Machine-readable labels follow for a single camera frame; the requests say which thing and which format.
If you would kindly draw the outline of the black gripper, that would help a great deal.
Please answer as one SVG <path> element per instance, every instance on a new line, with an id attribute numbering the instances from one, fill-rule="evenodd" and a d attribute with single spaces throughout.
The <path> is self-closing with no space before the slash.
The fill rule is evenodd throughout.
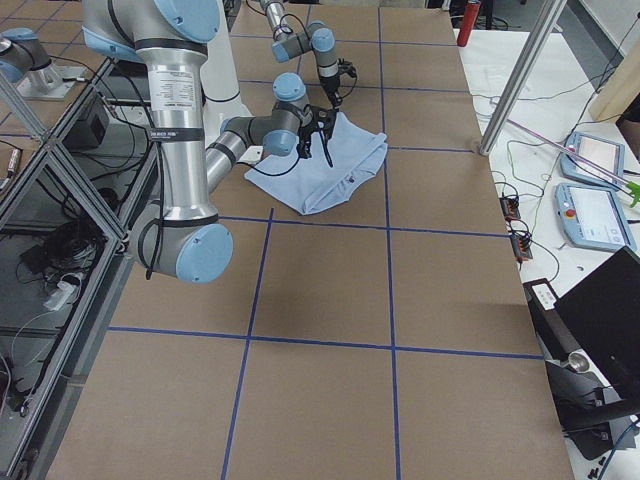
<path id="1" fill-rule="evenodd" d="M 322 129 L 323 123 L 317 119 L 312 119 L 308 124 L 301 126 L 298 130 L 298 145 L 296 151 L 299 158 L 308 159 L 311 157 L 312 136 L 318 134 L 321 140 L 323 152 L 329 167 L 333 166 L 333 159 L 329 152 L 330 137 Z"/>
<path id="2" fill-rule="evenodd" d="M 341 86 L 340 75 L 320 76 L 319 81 L 332 105 L 332 108 L 334 110 L 339 110 L 343 102 L 343 97 L 339 94 L 339 88 Z"/>

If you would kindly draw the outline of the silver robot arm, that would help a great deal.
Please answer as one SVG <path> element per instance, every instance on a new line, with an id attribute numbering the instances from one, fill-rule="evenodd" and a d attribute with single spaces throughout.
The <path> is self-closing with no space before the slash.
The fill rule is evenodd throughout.
<path id="1" fill-rule="evenodd" d="M 202 74 L 212 70 L 208 50 L 228 29 L 218 1 L 87 1 L 83 33 L 92 50 L 145 65 L 157 149 L 160 193 L 136 218 L 129 253 L 148 273 L 203 284 L 229 264 L 233 238 L 219 221 L 210 196 L 245 152 L 260 146 L 276 156 L 311 154 L 314 138 L 332 136 L 340 98 L 332 31 L 314 22 L 288 31 L 281 2 L 262 5 L 283 59 L 307 52 L 316 58 L 329 108 L 313 105 L 301 78 L 279 75 L 267 116 L 231 117 L 213 123 L 205 113 Z"/>
<path id="2" fill-rule="evenodd" d="M 285 63 L 306 53 L 315 57 L 319 82 L 333 109 L 338 110 L 343 97 L 339 93 L 341 76 L 352 66 L 338 58 L 333 31 L 322 21 L 302 24 L 295 31 L 287 22 L 289 14 L 282 1 L 259 1 L 272 30 L 272 53 L 278 63 Z"/>

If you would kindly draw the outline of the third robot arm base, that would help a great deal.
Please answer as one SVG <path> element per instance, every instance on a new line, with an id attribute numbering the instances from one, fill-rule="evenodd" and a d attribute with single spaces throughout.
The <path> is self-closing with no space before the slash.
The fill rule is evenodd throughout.
<path id="1" fill-rule="evenodd" d="M 1 73 L 23 98 L 63 100 L 75 82 L 75 74 L 65 76 L 71 71 L 53 61 L 33 30 L 19 27 L 1 33 Z"/>

